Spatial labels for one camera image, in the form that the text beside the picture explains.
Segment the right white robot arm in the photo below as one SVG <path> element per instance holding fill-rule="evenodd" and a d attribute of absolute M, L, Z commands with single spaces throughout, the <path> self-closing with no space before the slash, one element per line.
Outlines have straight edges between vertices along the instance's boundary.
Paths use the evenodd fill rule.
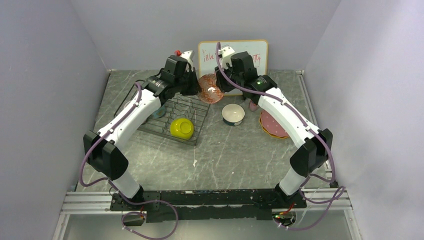
<path fill-rule="evenodd" d="M 223 92 L 233 89 L 242 91 L 245 98 L 270 114 L 287 132 L 297 147 L 290 158 L 290 169 L 275 187 L 275 202 L 282 208 L 295 199 L 302 184 L 313 171 L 331 159 L 333 134 L 321 130 L 308 121 L 284 96 L 278 84 L 268 75 L 258 75 L 253 58 L 248 52 L 216 50 L 215 75 Z"/>

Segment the teal white dotted bowl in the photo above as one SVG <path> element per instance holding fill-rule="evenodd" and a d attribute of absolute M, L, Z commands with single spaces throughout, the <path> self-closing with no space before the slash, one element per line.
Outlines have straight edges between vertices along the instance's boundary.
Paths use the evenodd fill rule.
<path fill-rule="evenodd" d="M 239 104 L 231 103 L 222 108 L 221 115 L 225 124 L 235 127 L 242 123 L 245 110 Z"/>

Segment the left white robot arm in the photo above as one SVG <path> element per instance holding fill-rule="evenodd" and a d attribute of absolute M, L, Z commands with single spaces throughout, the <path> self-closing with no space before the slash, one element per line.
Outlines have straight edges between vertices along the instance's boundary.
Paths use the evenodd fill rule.
<path fill-rule="evenodd" d="M 135 96 L 128 105 L 100 130 L 83 136 L 85 156 L 80 170 L 89 164 L 123 196 L 130 210 L 137 210 L 144 201 L 144 189 L 129 172 L 129 161 L 121 152 L 133 133 L 175 94 L 193 96 L 200 91 L 193 66 L 193 50 L 176 51 L 170 55 L 159 73 L 137 80 Z"/>

